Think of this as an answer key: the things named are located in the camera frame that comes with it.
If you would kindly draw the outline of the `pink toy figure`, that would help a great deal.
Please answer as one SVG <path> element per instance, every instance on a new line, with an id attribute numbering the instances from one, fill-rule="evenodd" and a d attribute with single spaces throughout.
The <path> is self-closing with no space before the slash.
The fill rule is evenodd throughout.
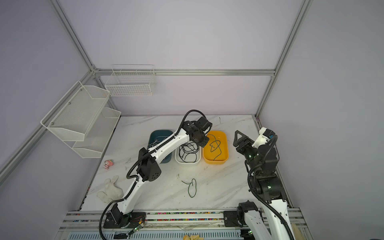
<path id="1" fill-rule="evenodd" d="M 106 170 L 108 170 L 113 165 L 114 165 L 114 162 L 112 160 L 104 161 L 104 169 L 106 169 Z"/>

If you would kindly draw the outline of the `white plastic bin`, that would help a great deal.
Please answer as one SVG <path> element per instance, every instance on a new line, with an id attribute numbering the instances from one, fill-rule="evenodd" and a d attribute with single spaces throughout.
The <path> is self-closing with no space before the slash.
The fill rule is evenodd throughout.
<path id="1" fill-rule="evenodd" d="M 192 141 L 182 144 L 176 149 L 175 159 L 180 165 L 194 166 L 201 161 L 201 158 L 202 148 Z"/>

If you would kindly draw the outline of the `white mesh two-tier shelf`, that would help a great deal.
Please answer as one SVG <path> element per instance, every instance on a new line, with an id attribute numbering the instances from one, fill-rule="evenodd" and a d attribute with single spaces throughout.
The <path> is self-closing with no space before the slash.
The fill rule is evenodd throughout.
<path id="1" fill-rule="evenodd" d="M 100 159 L 121 112 L 109 108 L 110 92 L 76 82 L 41 125 L 83 159 Z"/>

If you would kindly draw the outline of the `white rubber glove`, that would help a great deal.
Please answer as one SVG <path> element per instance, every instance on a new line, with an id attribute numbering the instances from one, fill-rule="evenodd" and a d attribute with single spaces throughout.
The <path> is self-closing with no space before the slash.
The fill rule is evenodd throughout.
<path id="1" fill-rule="evenodd" d="M 97 193 L 97 197 L 104 203 L 109 204 L 114 200 L 120 200 L 123 198 L 123 190 L 115 186 L 115 183 L 119 179 L 119 176 L 114 176 L 112 179 L 106 179 L 105 190 Z"/>

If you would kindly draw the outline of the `teal plastic bin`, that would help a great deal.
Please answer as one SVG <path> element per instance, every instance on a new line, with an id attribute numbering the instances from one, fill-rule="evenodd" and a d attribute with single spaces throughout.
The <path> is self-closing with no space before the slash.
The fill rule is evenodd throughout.
<path id="1" fill-rule="evenodd" d="M 163 140 L 171 136 L 173 132 L 171 130 L 155 130 L 151 133 L 149 141 L 148 141 L 148 149 L 152 148 Z"/>

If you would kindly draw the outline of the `yellow plastic bin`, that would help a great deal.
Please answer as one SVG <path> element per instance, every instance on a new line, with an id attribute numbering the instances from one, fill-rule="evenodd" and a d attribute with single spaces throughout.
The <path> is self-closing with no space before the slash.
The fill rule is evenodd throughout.
<path id="1" fill-rule="evenodd" d="M 203 148 L 203 157 L 207 164 L 222 165 L 229 159 L 227 135 L 222 131 L 210 131 L 209 142 Z"/>

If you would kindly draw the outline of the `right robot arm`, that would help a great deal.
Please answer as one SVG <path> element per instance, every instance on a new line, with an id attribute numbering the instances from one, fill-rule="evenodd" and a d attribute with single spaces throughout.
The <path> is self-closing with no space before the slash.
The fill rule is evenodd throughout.
<path id="1" fill-rule="evenodd" d="M 254 141 L 240 131 L 235 131 L 233 146 L 245 157 L 249 191 L 261 203 L 239 203 L 237 219 L 251 230 L 256 240 L 295 239 L 289 214 L 287 195 L 276 173 L 279 162 L 276 143 L 278 135 L 262 128 Z"/>

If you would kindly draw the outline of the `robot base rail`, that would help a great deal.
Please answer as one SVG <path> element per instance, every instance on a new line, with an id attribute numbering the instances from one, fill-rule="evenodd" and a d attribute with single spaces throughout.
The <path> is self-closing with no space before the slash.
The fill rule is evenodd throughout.
<path id="1" fill-rule="evenodd" d="M 133 223 L 120 228 L 102 211 L 68 212 L 57 240 L 181 240 L 198 235 L 205 240 L 251 239 L 248 225 L 240 226 L 235 209 L 138 211 Z"/>

